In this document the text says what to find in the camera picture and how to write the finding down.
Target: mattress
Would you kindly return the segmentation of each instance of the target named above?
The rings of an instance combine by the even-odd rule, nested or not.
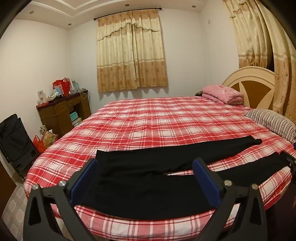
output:
[[[282,150],[296,156],[291,143],[244,116],[250,108],[217,104],[203,97],[134,99],[111,102],[84,120],[48,148],[33,164],[24,183],[56,185],[71,175],[96,150],[133,150],[184,145],[252,135],[263,140],[238,155],[209,165],[220,171],[255,161]],[[192,171],[173,175],[190,175]],[[291,181],[290,169],[283,168],[259,188],[269,208],[277,202]],[[231,225],[239,204],[233,207],[226,225]],[[60,217],[56,205],[54,215]],[[127,220],[76,206],[79,217],[94,234],[114,240],[183,240],[196,236],[206,225],[213,210],[191,217],[163,221]]]

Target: pink blanket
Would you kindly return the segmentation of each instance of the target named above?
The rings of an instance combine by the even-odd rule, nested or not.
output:
[[[244,96],[241,92],[233,88],[222,85],[209,85],[203,90],[203,97],[206,97],[217,103],[224,104],[243,104]]]

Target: desk drawer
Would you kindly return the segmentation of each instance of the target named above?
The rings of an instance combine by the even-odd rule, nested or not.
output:
[[[40,118],[54,116],[57,114],[57,110],[54,105],[46,106],[39,111]]]
[[[79,97],[73,98],[71,100],[68,100],[67,105],[68,106],[74,106],[74,105],[79,104],[80,102],[81,102],[81,97],[79,96]]]
[[[57,108],[58,113],[62,113],[63,111],[67,110],[68,107],[67,107],[66,101],[62,101],[62,102],[56,104],[56,108]]]

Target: red gift bag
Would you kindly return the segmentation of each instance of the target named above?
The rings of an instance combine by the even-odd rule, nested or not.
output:
[[[66,78],[62,80],[56,80],[52,83],[53,88],[59,88],[63,96],[69,95],[70,92],[70,82]]]

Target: folding chair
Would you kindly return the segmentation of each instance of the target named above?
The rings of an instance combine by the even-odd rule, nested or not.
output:
[[[36,160],[39,152],[17,114],[0,123],[0,150],[16,173],[25,179],[22,171]]]

